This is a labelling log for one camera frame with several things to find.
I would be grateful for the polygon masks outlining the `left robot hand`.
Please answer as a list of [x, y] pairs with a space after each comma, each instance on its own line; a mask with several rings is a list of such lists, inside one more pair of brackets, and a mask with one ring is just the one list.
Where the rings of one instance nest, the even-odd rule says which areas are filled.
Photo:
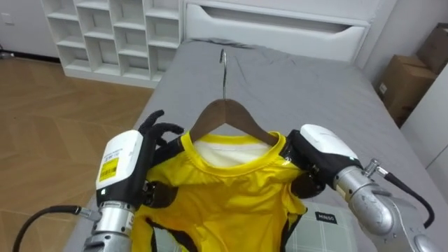
[[162, 136], [184, 133], [179, 125], [158, 122], [164, 114], [163, 110], [151, 113], [137, 129], [122, 132], [106, 144], [95, 181], [98, 207], [122, 202], [139, 209], [153, 203], [157, 185], [146, 176], [159, 157], [157, 149], [168, 145]]

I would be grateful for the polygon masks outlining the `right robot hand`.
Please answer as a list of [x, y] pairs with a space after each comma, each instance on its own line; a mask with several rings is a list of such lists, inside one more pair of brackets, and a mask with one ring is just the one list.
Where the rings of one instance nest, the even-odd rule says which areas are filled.
[[291, 192], [300, 199], [315, 197], [326, 186], [335, 189], [334, 181], [343, 169], [350, 166], [361, 168], [361, 163], [355, 157], [318, 150], [296, 129], [286, 137], [280, 156], [304, 171], [291, 184]]

